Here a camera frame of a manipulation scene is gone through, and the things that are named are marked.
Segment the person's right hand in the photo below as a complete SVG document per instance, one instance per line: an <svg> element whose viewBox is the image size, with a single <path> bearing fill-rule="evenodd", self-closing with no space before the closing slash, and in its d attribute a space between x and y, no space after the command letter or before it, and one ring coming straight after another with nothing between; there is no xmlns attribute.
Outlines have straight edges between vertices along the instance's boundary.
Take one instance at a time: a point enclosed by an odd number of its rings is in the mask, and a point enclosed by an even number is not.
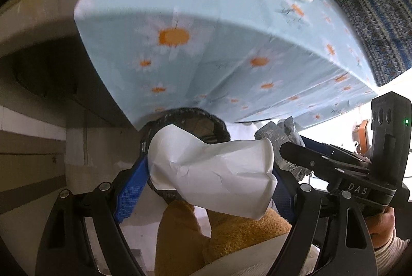
<svg viewBox="0 0 412 276"><path fill-rule="evenodd" d="M374 249L380 249L392 238L395 228L394 208L387 207L382 213L365 219Z"/></svg>

